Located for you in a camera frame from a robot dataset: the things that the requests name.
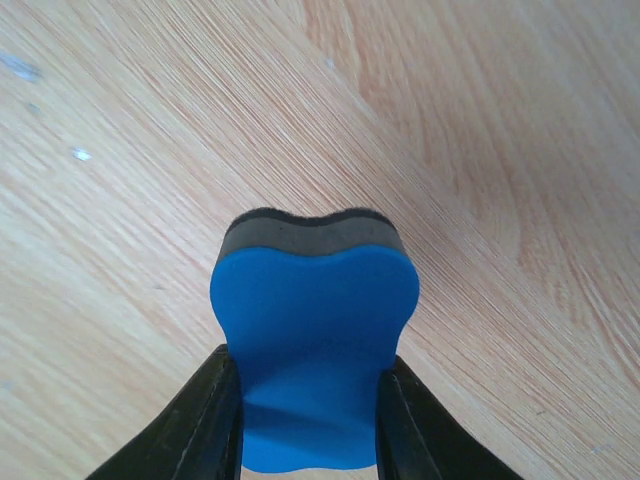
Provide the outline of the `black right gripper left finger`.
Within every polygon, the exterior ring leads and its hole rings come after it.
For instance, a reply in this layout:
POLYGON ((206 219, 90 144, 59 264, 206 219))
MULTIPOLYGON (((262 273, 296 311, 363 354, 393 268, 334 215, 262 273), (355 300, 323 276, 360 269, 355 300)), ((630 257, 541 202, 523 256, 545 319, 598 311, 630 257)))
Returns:
POLYGON ((233 480, 241 476, 242 452, 239 373, 222 344, 161 413, 89 477, 233 480))

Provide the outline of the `blue whiteboard eraser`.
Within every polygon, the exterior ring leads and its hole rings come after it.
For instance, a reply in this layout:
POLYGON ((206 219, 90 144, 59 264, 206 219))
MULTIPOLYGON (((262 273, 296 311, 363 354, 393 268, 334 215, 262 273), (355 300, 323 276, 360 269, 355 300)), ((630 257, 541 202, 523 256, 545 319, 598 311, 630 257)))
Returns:
POLYGON ((243 465, 374 464, 377 385, 420 293, 393 223, 366 208, 259 208, 225 233, 210 299, 239 377, 243 465))

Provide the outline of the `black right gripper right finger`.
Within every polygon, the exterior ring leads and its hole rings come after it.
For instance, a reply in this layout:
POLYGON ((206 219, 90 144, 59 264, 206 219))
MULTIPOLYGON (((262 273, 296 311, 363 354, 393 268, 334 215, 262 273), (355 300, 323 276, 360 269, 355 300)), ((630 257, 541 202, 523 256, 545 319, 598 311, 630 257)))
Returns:
POLYGON ((401 357, 379 379, 375 441, 380 479, 521 478, 458 423, 401 357))

